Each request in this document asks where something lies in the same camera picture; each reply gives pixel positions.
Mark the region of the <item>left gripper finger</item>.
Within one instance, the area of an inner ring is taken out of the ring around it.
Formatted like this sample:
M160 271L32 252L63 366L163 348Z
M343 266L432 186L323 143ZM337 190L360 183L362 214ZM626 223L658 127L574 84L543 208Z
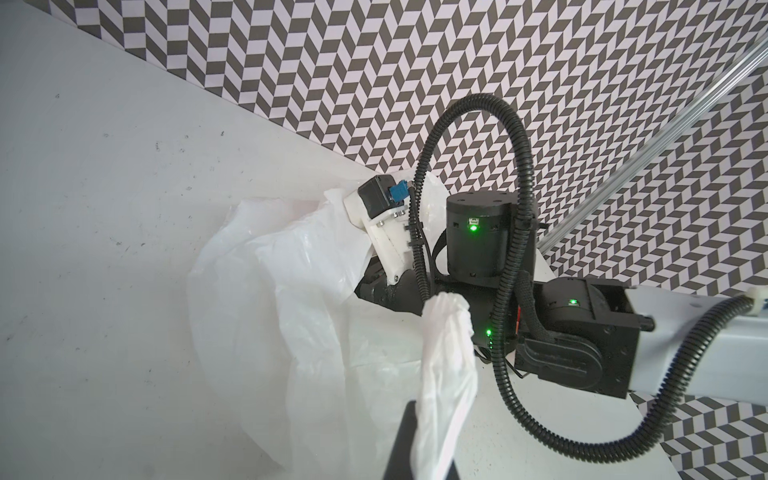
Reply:
M416 401L406 404L383 480L413 480L411 450L417 430Z

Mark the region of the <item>white plastic bag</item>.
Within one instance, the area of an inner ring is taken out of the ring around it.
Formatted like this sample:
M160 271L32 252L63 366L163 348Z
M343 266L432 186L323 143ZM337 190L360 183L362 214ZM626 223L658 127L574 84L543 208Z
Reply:
M230 211L187 278L198 358L282 479L383 479L410 401L414 479L445 479L478 389L469 310L450 294L419 316L359 299L373 247L348 193Z

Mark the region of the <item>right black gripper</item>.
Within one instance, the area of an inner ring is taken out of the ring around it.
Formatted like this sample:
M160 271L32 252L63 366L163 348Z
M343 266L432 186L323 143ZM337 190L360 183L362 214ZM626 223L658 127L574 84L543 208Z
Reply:
M446 227L427 258L446 255L447 272L435 264L427 267L432 292L457 293L469 303L477 355L490 358L491 310L501 280L508 244L514 229L518 195L508 191L474 191L451 195L446 203ZM390 284L382 262L370 261L355 294L362 300L395 312L419 316L424 302L416 274L408 269Z

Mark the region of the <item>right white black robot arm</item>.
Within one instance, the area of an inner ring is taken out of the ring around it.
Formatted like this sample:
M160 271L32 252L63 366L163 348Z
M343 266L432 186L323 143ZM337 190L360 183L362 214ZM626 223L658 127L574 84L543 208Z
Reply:
M438 141L470 112L496 118L514 152L518 188L471 191L446 199L443 231L430 241L421 219L424 190ZM474 326L472 351L493 367L506 407L540 443L589 463L618 463L651 450L681 404L707 350L734 319L767 312L767 291L702 301L702 312L672 302L664 291L643 291L615 280L534 279L539 222L534 157L515 110L490 94L452 104L430 131L412 180L377 175L355 189L345 206L375 257L357 286L359 298L397 312L421 314L434 296L465 302ZM625 398L639 380L643 358L660 381L655 402L627 436L600 443L565 438L534 418L512 386L533 375L563 387Z

